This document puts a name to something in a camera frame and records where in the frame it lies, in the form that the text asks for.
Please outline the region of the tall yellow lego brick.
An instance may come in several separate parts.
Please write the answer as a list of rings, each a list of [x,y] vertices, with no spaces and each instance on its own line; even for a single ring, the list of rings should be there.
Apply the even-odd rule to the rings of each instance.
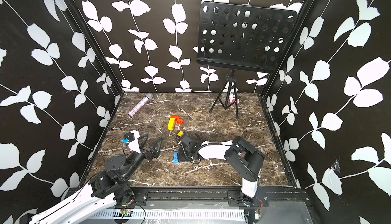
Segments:
[[[174,130],[176,124],[176,118],[171,117],[168,123],[168,130]]]

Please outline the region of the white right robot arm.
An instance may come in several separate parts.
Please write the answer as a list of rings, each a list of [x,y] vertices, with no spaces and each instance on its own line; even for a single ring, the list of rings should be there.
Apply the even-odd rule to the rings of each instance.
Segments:
[[[246,207],[254,205],[258,179],[265,160],[265,155],[260,150],[240,136],[226,142],[201,142],[179,132],[175,140],[181,147],[177,151],[178,162],[195,165],[210,159],[228,162],[242,178],[239,203]]]

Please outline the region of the long red lego brick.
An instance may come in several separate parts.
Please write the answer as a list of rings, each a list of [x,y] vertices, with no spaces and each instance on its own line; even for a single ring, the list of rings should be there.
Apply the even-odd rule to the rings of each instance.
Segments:
[[[174,118],[177,124],[184,124],[184,120],[180,116],[171,116]]]

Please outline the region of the light blue lego brick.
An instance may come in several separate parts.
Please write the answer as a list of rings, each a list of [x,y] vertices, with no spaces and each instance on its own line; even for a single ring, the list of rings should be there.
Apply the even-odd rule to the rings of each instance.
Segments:
[[[179,164],[179,161],[178,161],[178,152],[175,152],[175,153],[174,153],[173,163],[174,163],[174,164]]]

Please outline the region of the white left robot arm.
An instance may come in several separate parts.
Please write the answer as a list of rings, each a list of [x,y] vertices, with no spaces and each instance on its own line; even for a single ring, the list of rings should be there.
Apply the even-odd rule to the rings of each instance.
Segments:
[[[144,160],[151,161],[160,156],[163,141],[159,138],[147,148],[141,148],[139,153],[112,155],[104,163],[104,170],[90,178],[80,190],[46,211],[27,214],[20,222],[78,224],[109,207],[127,208],[136,204],[142,197],[133,192],[128,181]]]

